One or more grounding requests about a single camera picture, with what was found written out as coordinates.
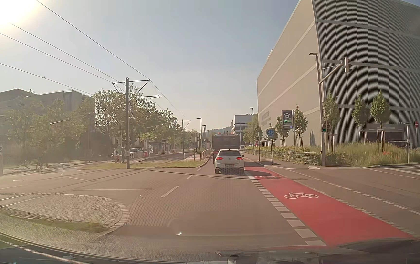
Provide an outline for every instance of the traffic light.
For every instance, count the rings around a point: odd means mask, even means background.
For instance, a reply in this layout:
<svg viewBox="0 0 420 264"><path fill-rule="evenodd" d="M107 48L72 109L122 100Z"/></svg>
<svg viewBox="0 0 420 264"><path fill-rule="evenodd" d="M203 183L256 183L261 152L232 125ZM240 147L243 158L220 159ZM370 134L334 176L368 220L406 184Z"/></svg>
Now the traffic light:
<svg viewBox="0 0 420 264"><path fill-rule="evenodd" d="M344 57L344 69L345 72L351 72L352 71L352 65L350 64L352 60L350 60L348 57Z"/></svg>
<svg viewBox="0 0 420 264"><path fill-rule="evenodd" d="M326 129L327 129L327 132L331 131L330 121L326 121Z"/></svg>

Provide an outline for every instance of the red bike lane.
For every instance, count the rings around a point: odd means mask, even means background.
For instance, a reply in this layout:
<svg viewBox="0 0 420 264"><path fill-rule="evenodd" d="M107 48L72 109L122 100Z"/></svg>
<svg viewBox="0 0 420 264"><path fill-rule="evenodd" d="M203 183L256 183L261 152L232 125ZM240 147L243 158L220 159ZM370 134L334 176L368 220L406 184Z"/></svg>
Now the red bike lane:
<svg viewBox="0 0 420 264"><path fill-rule="evenodd" d="M274 171L263 167L247 167L246 171L328 246L380 238L413 238L382 220Z"/></svg>

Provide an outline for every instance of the car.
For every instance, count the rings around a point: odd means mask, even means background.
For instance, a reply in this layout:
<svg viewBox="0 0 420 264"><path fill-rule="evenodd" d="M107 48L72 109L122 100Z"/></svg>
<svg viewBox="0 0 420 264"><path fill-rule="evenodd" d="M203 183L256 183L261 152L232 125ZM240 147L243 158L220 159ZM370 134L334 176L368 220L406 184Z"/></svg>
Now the car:
<svg viewBox="0 0 420 264"><path fill-rule="evenodd" d="M244 173L243 157L244 155L237 149L220 149L215 158L215 173L219 173L222 169L237 169Z"/></svg>

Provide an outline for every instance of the sun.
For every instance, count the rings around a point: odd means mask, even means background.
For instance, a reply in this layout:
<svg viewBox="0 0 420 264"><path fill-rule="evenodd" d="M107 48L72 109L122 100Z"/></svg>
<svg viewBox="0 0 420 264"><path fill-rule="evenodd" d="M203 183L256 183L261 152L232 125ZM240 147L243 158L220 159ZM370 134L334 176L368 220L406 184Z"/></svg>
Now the sun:
<svg viewBox="0 0 420 264"><path fill-rule="evenodd" d="M0 0L0 22L21 22L38 4L36 0Z"/></svg>

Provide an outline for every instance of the sky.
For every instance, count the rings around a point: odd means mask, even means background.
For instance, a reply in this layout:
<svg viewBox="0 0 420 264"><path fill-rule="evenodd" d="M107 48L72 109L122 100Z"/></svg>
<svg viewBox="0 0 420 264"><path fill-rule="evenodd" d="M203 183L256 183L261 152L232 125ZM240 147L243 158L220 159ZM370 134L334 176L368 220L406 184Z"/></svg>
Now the sky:
<svg viewBox="0 0 420 264"><path fill-rule="evenodd" d="M107 80L0 35L0 63L52 79L85 94L111 82L151 79L143 95L190 129L229 126L234 115L257 112L256 79L297 0L0 0L0 32ZM420 0L407 2L420 6ZM112 78L8 24L79 58ZM144 82L135 82L142 86ZM0 92L72 88L0 65Z"/></svg>

